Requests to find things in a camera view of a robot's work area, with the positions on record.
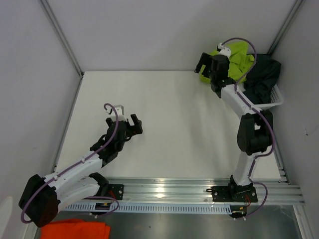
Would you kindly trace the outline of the lime green shorts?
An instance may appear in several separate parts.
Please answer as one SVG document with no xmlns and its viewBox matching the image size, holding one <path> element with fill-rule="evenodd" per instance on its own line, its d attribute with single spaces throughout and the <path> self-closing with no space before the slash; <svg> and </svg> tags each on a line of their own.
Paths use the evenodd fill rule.
<svg viewBox="0 0 319 239">
<path fill-rule="evenodd" d="M 254 45 L 247 39 L 234 37 L 222 42 L 224 46 L 231 49 L 231 56 L 229 59 L 228 77 L 234 82 L 244 82 L 246 75 L 255 66 L 257 61 L 257 53 Z M 217 50 L 208 53 L 211 56 L 217 55 Z M 199 72 L 200 80 L 203 82 L 210 82 L 210 77 L 204 77 Z"/>
</svg>

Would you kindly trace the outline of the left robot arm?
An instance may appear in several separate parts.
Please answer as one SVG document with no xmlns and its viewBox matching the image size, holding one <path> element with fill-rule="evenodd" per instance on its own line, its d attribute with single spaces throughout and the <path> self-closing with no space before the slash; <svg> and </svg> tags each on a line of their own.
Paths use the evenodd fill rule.
<svg viewBox="0 0 319 239">
<path fill-rule="evenodd" d="M 135 114 L 129 123 L 123 115 L 106 119 L 108 130 L 89 151 L 74 164 L 44 177 L 33 175 L 27 182 L 18 203 L 22 210 L 21 221 L 34 223 L 41 228 L 57 214 L 82 199 L 112 198 L 109 181 L 98 171 L 117 158 L 133 136 L 142 134 L 142 121 Z"/>
</svg>

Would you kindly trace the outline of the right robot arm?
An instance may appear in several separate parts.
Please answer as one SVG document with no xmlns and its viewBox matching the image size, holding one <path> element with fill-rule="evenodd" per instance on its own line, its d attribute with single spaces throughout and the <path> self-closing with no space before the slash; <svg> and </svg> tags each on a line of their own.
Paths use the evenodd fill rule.
<svg viewBox="0 0 319 239">
<path fill-rule="evenodd" d="M 210 79 L 212 91 L 232 108 L 240 120 L 237 145 L 241 153 L 227 189 L 228 197 L 239 201 L 253 189 L 251 176 L 256 160 L 264 157 L 265 151 L 274 143 L 273 116 L 269 110 L 255 107 L 235 80 L 228 77 L 229 65 L 225 53 L 214 56 L 202 53 L 194 71 L 202 72 Z"/>
</svg>

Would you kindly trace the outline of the dark navy shorts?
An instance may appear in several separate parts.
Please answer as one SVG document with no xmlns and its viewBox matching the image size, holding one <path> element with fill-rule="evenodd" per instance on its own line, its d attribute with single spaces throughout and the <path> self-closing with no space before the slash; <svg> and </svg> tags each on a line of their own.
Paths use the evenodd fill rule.
<svg viewBox="0 0 319 239">
<path fill-rule="evenodd" d="M 268 54 L 257 54 L 257 62 L 247 74 L 244 95 L 255 105 L 269 104 L 271 91 L 280 76 L 282 64 Z"/>
</svg>

